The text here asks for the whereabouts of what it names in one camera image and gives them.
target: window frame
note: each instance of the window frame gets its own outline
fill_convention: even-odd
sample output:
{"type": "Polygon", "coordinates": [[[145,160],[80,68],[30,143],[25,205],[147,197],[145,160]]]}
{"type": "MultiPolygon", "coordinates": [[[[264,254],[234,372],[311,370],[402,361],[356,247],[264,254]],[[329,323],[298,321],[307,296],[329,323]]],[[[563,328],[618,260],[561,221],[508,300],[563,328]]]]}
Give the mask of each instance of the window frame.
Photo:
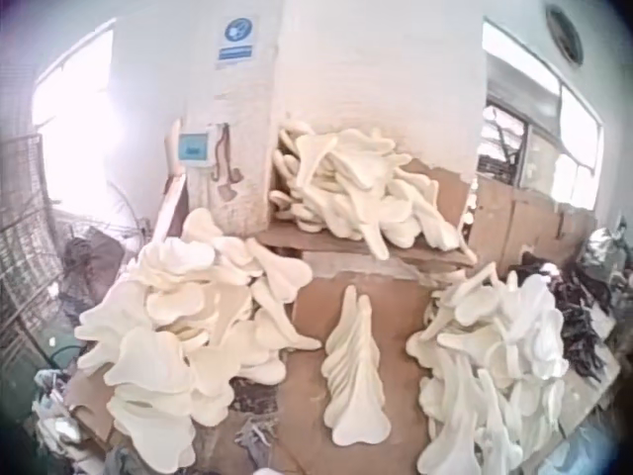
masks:
{"type": "MultiPolygon", "coordinates": [[[[526,161],[527,161],[527,158],[528,158],[527,157],[527,150],[528,150],[528,145],[530,144],[531,136],[533,134],[538,134],[542,139],[546,140],[552,146],[554,146],[559,151],[559,154],[564,154],[564,155],[568,156],[575,163],[575,165],[577,166],[577,170],[579,168],[586,168],[586,169],[589,170],[589,172],[590,172],[591,176],[593,177],[593,179],[596,180],[595,198],[593,200],[593,204],[592,204],[592,207],[590,209],[591,211],[594,210],[595,207],[596,207],[596,204],[597,204],[597,192],[599,191],[599,175],[600,175],[600,172],[601,172],[602,161],[603,161],[603,135],[604,135],[604,123],[603,123],[603,121],[601,120],[599,115],[595,112],[593,107],[570,85],[570,83],[565,79],[563,74],[561,74],[558,70],[556,70],[554,67],[552,67],[548,62],[546,62],[541,57],[539,57],[538,54],[536,54],[534,51],[532,51],[526,44],[524,44],[522,41],[520,41],[515,35],[510,33],[507,29],[499,26],[497,23],[495,23],[494,21],[491,21],[488,18],[484,19],[484,25],[485,24],[489,24],[491,27],[497,29],[502,34],[506,35],[511,41],[515,42],[527,54],[529,54],[530,56],[532,56],[533,58],[538,60],[541,64],[543,64],[543,66],[545,66],[559,81],[559,92],[558,92],[557,111],[556,111],[556,117],[557,117],[557,122],[558,122],[558,135],[557,136],[555,134],[552,134],[551,131],[549,131],[547,128],[543,127],[541,124],[539,124],[533,118],[531,118],[529,115],[517,110],[514,106],[512,106],[509,103],[507,103],[505,100],[503,100],[502,98],[498,97],[497,95],[491,94],[490,93],[490,87],[487,86],[489,91],[487,92],[486,107],[489,107],[491,105],[495,106],[495,107],[503,110],[504,112],[508,113],[509,115],[515,117],[516,119],[524,122],[526,124],[526,126],[527,126],[527,130],[526,130],[526,133],[525,133],[523,144],[522,144],[521,150],[519,152],[516,175],[514,177],[512,186],[514,186],[516,188],[521,188],[521,189],[531,189],[531,188],[527,188],[527,187],[523,186],[523,184],[522,184],[522,182],[523,182],[523,173],[524,173],[525,164],[526,164],[526,161]],[[587,111],[587,113],[591,116],[591,118],[596,123],[596,127],[597,127],[597,131],[596,131],[597,132],[597,134],[596,134],[596,151],[595,151],[595,163],[594,163],[593,166],[586,165],[580,159],[576,158],[574,156],[574,154],[571,153],[569,151],[569,149],[563,143],[563,138],[562,138],[563,134],[562,134],[562,130],[561,130],[561,117],[562,117],[562,110],[563,110],[563,91],[564,91],[564,89],[566,89],[569,92],[569,94],[572,95],[574,97],[574,99],[576,99],[578,101],[578,103],[587,111]]],[[[487,52],[485,49],[484,49],[484,53],[486,55],[493,55],[493,54],[487,52]]],[[[500,58],[498,56],[495,56],[495,57],[497,57],[498,59],[504,61],[503,58],[500,58]]],[[[532,80],[534,83],[538,84],[538,81],[536,81],[535,79],[533,79],[532,77],[530,77],[529,75],[524,73],[523,71],[521,71],[519,69],[517,69],[517,70],[518,70],[518,72],[520,72],[521,74],[525,75],[530,80],[532,80]]],[[[545,194],[545,193],[543,193],[541,191],[538,191],[538,190],[533,190],[533,191],[545,194]]],[[[573,195],[574,195],[574,192],[572,192],[572,196],[570,196],[569,202],[568,202],[568,204],[570,204],[571,206],[575,206],[575,205],[573,205],[571,203],[571,201],[573,199],[573,195]]],[[[548,196],[549,198],[553,199],[551,194],[546,195],[546,196],[548,196]]]]}
{"type": "MultiPolygon", "coordinates": [[[[75,43],[69,50],[67,50],[64,54],[62,54],[60,57],[58,57],[38,77],[38,80],[36,81],[35,86],[34,86],[34,94],[32,95],[32,97],[35,96],[35,93],[37,92],[38,88],[47,79],[49,79],[54,72],[56,72],[59,69],[63,73],[63,68],[65,67],[66,63],[69,60],[71,60],[78,52],[82,51],[83,49],[89,47],[92,43],[96,42],[99,38],[101,38],[106,33],[112,32],[112,34],[113,34],[113,43],[114,43],[115,23],[116,23],[116,19],[112,19],[112,20],[104,23],[99,28],[95,29],[94,31],[92,31],[91,33],[89,33],[88,35],[83,37],[81,40],[79,40],[77,43],[75,43]]],[[[106,85],[106,87],[104,89],[100,89],[98,92],[104,92],[104,91],[107,90],[107,88],[108,88],[108,85],[106,85]]],[[[43,128],[44,126],[49,124],[51,121],[53,121],[57,117],[58,117],[58,113],[57,114],[53,114],[52,116],[48,117],[46,120],[44,120],[43,122],[38,123],[38,124],[36,124],[35,121],[33,121],[33,117],[32,117],[33,127],[35,128],[36,133],[38,133],[41,128],[43,128]]]]}
{"type": "MultiPolygon", "coordinates": [[[[85,91],[87,92],[86,97],[89,97],[89,98],[93,98],[93,97],[97,98],[98,96],[101,96],[101,95],[104,95],[107,97],[108,90],[110,87],[110,76],[112,72],[112,58],[113,58],[112,54],[113,54],[114,44],[115,44],[115,25],[116,25],[116,19],[112,19],[102,24],[99,28],[95,29],[88,35],[84,36],[77,43],[75,43],[70,49],[68,49],[64,54],[59,56],[38,77],[34,85],[34,89],[31,96],[32,97],[31,122],[33,124],[34,130],[36,131],[36,134],[40,134],[43,137],[43,142],[45,142],[45,134],[44,134],[45,128],[50,127],[52,124],[55,123],[55,121],[63,121],[64,119],[68,117],[68,113],[72,115],[72,107],[70,107],[69,109],[66,104],[63,104],[61,106],[59,106],[58,104],[55,104],[53,105],[50,111],[47,111],[49,112],[49,114],[47,115],[47,117],[45,117],[45,119],[39,122],[36,122],[36,109],[35,109],[36,96],[37,96],[39,88],[43,84],[45,84],[45,82],[48,79],[50,79],[52,75],[59,73],[61,75],[61,79],[60,79],[61,90],[65,92],[65,90],[68,89],[68,87],[64,87],[64,84],[63,84],[64,83],[63,74],[64,74],[64,68],[66,67],[66,65],[75,57],[77,57],[78,54],[82,53],[87,48],[90,48],[95,42],[102,40],[104,36],[106,35],[110,35],[111,37],[109,40],[110,50],[109,50],[109,63],[108,63],[108,69],[107,69],[107,76],[106,75],[101,76],[102,78],[105,78],[106,80],[103,84],[93,83],[92,87],[89,87],[85,91]]],[[[52,160],[53,163],[58,163],[59,161],[59,157],[57,157],[56,154],[54,153],[51,156],[49,156],[48,159],[52,160]]],[[[45,168],[46,168],[46,160],[47,160],[47,157],[46,155],[44,155],[45,168]]],[[[63,200],[58,200],[57,198],[58,197],[50,196],[51,203],[53,204],[53,207],[56,212],[63,212],[63,213],[68,213],[70,215],[76,215],[76,212],[68,210],[67,205],[63,203],[63,200]]]]}

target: wooden board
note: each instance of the wooden board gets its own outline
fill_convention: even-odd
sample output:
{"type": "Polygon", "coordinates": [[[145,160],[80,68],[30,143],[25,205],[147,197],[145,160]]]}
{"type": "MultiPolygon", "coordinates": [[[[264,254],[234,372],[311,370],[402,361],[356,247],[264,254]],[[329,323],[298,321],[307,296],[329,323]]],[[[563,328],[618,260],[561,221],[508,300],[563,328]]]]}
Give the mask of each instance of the wooden board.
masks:
{"type": "Polygon", "coordinates": [[[102,447],[108,446],[114,422],[106,404],[115,390],[103,382],[103,375],[109,369],[110,365],[104,366],[91,376],[77,370],[68,381],[63,398],[70,413],[102,447]]]}
{"type": "MultiPolygon", "coordinates": [[[[301,251],[316,252],[347,252],[352,254],[369,254],[369,248],[363,241],[341,239],[329,231],[320,233],[305,233],[297,228],[294,223],[279,221],[271,222],[266,231],[256,235],[257,240],[271,247],[288,247],[301,251]]],[[[404,262],[439,263],[458,267],[472,267],[473,262],[461,250],[444,252],[433,249],[419,237],[412,248],[400,249],[388,244],[392,257],[398,257],[404,262]]]]}
{"type": "Polygon", "coordinates": [[[578,255],[594,226],[595,218],[590,212],[561,213],[540,203],[515,201],[498,272],[504,274],[509,265],[520,263],[526,248],[556,265],[565,265],[578,255]]]}
{"type": "Polygon", "coordinates": [[[300,292],[295,326],[300,333],[325,340],[338,322],[343,291],[350,283],[369,295],[374,309],[372,330],[381,351],[379,372],[392,433],[378,445],[334,445],[322,421],[329,401],[320,375],[324,351],[295,352],[288,357],[288,376],[278,397],[280,419],[272,467],[282,473],[414,474],[417,457],[428,444],[426,419],[417,404],[424,372],[405,353],[407,338],[422,328],[428,290],[415,282],[377,275],[344,273],[315,279],[300,292]]]}
{"type": "Polygon", "coordinates": [[[471,184],[462,180],[458,173],[445,168],[430,168],[419,160],[413,160],[404,169],[413,173],[424,173],[429,178],[437,180],[437,209],[451,225],[459,225],[466,209],[471,184]]]}
{"type": "Polygon", "coordinates": [[[477,209],[468,246],[477,254],[478,267],[499,262],[512,219],[512,187],[478,177],[477,209]]]}

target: metal grate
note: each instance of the metal grate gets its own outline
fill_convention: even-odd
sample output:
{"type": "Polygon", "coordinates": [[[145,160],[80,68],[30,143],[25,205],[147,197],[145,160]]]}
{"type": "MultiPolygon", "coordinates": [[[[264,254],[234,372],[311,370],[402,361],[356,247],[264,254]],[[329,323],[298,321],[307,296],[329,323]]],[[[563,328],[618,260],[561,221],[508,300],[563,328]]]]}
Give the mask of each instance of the metal grate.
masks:
{"type": "Polygon", "coordinates": [[[0,142],[0,350],[3,365],[59,308],[47,291],[61,276],[48,202],[42,138],[0,142]]]}

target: white wall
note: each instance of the white wall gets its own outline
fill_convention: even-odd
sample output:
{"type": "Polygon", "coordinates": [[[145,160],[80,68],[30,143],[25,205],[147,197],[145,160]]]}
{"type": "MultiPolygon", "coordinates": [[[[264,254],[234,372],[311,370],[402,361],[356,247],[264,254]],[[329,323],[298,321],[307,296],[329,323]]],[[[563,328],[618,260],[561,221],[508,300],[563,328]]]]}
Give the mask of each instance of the white wall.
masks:
{"type": "Polygon", "coordinates": [[[235,126],[233,165],[246,175],[235,186],[240,199],[230,205],[248,210],[242,221],[261,224],[265,207],[254,208],[252,199],[241,198],[257,196],[260,205],[265,202],[262,184],[267,183],[265,154],[272,143],[270,102],[282,6],[283,0],[31,0],[5,23],[0,57],[44,71],[115,18],[109,95],[123,135],[107,157],[108,179],[127,195],[137,217],[154,221],[167,178],[163,138],[173,121],[189,115],[229,122],[235,126]],[[240,15],[258,20],[254,59],[217,68],[226,21],[240,15]]]}
{"type": "Polygon", "coordinates": [[[633,243],[633,63],[626,67],[625,80],[631,93],[622,98],[626,107],[626,122],[608,223],[614,228],[619,216],[624,216],[628,223],[627,238],[629,243],[633,243]]]}
{"type": "Polygon", "coordinates": [[[254,137],[254,145],[240,150],[237,160],[241,166],[252,160],[263,167],[256,170],[256,186],[244,183],[244,190],[259,192],[261,180],[266,181],[264,163],[274,132],[266,123],[271,111],[275,120],[289,113],[320,130],[378,126],[424,162],[472,174],[486,96],[481,34],[488,16],[552,64],[602,119],[605,144],[597,213],[604,221],[615,214],[614,197],[625,186],[617,180],[620,157],[631,149],[625,146],[631,139],[623,98],[631,96],[633,80],[625,80],[621,68],[622,62],[631,61],[630,42],[622,40],[624,28],[605,2],[556,0],[584,42],[585,65],[574,69],[549,36],[544,3],[32,0],[31,7],[4,25],[0,53],[44,70],[84,35],[117,18],[110,87],[125,134],[108,158],[107,171],[128,195],[136,215],[153,219],[166,177],[162,138],[171,122],[196,108],[220,109],[225,115],[226,104],[219,99],[226,95],[236,98],[230,115],[248,122],[235,140],[254,137]],[[217,71],[213,63],[218,18],[236,4],[259,9],[267,32],[262,56],[267,65],[255,61],[252,67],[235,70],[247,73],[246,82],[236,72],[217,71]],[[273,77],[270,64],[277,44],[270,39],[282,9],[273,77]],[[257,98],[252,109],[249,91],[258,91],[252,92],[257,98]]]}
{"type": "Polygon", "coordinates": [[[65,0],[30,5],[10,12],[9,43],[2,52],[5,60],[34,64],[39,72],[116,18],[109,92],[122,135],[106,157],[106,173],[136,215],[153,220],[167,177],[162,138],[185,111],[198,3],[65,0]]]}
{"type": "Polygon", "coordinates": [[[615,183],[624,158],[626,98],[633,83],[624,78],[623,65],[633,61],[626,28],[606,1],[598,0],[485,0],[485,15],[505,28],[548,62],[599,115],[604,126],[603,167],[596,215],[603,224],[613,219],[615,183]],[[575,68],[554,44],[545,20],[546,3],[559,5],[576,25],[585,50],[585,63],[575,68]]]}
{"type": "Polygon", "coordinates": [[[379,127],[472,175],[486,98],[481,0],[288,0],[277,106],[318,131],[379,127]]]}

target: cardboard sheet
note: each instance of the cardboard sheet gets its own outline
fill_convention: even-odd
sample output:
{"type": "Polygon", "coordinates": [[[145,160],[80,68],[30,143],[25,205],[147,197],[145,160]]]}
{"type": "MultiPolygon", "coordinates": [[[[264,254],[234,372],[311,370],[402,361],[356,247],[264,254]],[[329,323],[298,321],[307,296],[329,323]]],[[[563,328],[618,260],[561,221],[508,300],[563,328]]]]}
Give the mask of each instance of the cardboard sheet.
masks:
{"type": "Polygon", "coordinates": [[[338,322],[345,287],[353,283],[372,302],[372,333],[381,351],[385,412],[392,432],[377,445],[338,447],[323,424],[329,402],[320,367],[324,350],[298,351],[288,357],[288,377],[279,389],[280,420],[272,467],[283,473],[414,474],[415,462],[428,444],[426,418],[417,404],[424,374],[405,353],[405,342],[422,328],[429,291],[417,283],[384,276],[344,273],[315,279],[295,306],[295,326],[325,340],[338,322]]]}

